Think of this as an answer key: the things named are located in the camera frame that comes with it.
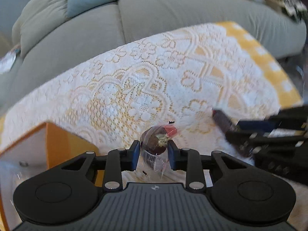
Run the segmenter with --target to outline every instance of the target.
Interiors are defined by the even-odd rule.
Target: screw
[[[120,186],[120,183],[116,181],[109,181],[105,183],[105,187],[108,189],[117,189]]]
[[[283,174],[284,175],[287,175],[289,172],[290,172],[290,168],[289,167],[285,167],[283,170],[282,170]]]
[[[199,181],[194,181],[189,184],[189,187],[192,189],[202,189],[204,187],[204,184]]]
[[[26,161],[19,161],[19,165],[20,165],[21,167],[27,167],[27,166],[29,166],[29,164],[28,164]]]
[[[270,164],[267,166],[269,169],[273,169],[275,167],[275,163],[270,162]]]
[[[277,172],[281,172],[281,170],[282,170],[282,167],[281,167],[280,165],[278,165],[278,166],[276,167],[276,169],[275,169],[275,171],[277,171]]]
[[[262,149],[262,148],[261,148],[260,146],[258,146],[258,147],[256,147],[256,148],[253,149],[252,153],[253,153],[253,154],[257,154],[257,153],[259,153],[259,152],[261,151],[261,149]]]
[[[249,139],[253,139],[253,138],[255,138],[257,135],[258,135],[258,133],[253,133],[253,134],[251,134],[251,136],[249,136]]]

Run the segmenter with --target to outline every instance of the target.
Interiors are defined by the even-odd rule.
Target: barcode
[[[143,153],[143,160],[144,162],[150,166],[150,168],[152,170],[154,170],[154,164],[155,164],[155,160],[156,160],[156,156],[144,151]]]

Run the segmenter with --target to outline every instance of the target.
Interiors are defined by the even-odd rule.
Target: yellow polka dot fabric
[[[221,22],[217,24],[224,27],[227,30],[227,36],[234,37],[241,48],[260,67],[265,78],[276,89],[282,108],[292,107],[293,105],[302,103],[302,98],[295,86],[292,85],[288,75],[257,40],[237,23]]]

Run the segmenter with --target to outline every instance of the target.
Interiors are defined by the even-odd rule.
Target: round pad
[[[229,170],[212,187],[215,206],[242,223],[271,224],[286,220],[296,196],[284,180],[256,169]]]
[[[22,220],[38,224],[63,224],[93,209],[97,188],[84,175],[50,170],[21,183],[13,194]]]
[[[41,201],[56,203],[66,200],[71,193],[72,190],[69,185],[61,182],[50,182],[39,186],[35,195]]]

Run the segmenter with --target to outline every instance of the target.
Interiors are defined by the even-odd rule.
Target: wrapped candy
[[[141,155],[153,171],[163,175],[168,162],[167,142],[177,133],[173,124],[166,124],[152,126],[141,135]]]

